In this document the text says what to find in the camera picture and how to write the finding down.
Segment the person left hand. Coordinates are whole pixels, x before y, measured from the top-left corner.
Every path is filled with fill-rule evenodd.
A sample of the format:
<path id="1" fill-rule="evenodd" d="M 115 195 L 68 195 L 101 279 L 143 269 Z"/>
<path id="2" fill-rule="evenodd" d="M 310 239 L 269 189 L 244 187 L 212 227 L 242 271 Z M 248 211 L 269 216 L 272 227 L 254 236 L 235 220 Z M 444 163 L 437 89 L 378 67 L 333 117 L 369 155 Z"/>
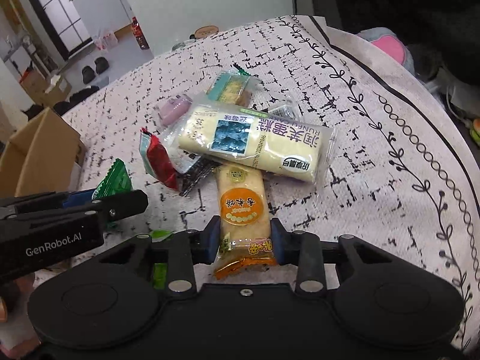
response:
<path id="1" fill-rule="evenodd" d="M 35 274 L 30 273 L 1 285 L 1 323 L 6 323 L 22 306 L 34 288 Z"/>

